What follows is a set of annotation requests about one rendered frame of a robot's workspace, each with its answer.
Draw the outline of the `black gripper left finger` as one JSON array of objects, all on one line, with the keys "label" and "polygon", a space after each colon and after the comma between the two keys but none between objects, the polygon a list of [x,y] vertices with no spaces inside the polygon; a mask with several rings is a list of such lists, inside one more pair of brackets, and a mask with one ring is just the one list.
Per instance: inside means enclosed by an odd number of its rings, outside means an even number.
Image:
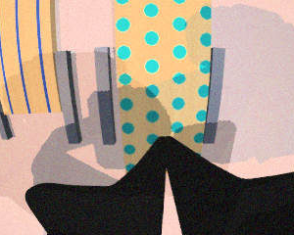
[{"label": "black gripper left finger", "polygon": [[25,199],[44,230],[77,235],[163,235],[167,142],[158,137],[117,183],[40,183]]}]

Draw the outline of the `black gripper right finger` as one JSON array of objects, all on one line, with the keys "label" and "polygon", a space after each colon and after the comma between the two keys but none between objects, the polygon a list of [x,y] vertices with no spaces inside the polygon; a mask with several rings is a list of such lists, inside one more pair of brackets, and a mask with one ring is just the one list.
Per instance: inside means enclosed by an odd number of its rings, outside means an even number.
[{"label": "black gripper right finger", "polygon": [[182,235],[234,235],[246,216],[294,203],[294,171],[244,179],[164,138]]}]

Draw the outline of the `orange strip with teal dots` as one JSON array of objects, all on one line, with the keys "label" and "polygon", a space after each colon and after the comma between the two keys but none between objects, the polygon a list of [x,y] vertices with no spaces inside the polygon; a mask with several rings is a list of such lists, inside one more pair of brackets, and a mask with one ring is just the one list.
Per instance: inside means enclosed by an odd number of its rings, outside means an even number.
[{"label": "orange strip with teal dots", "polygon": [[158,137],[201,154],[211,0],[115,0],[124,175]]}]

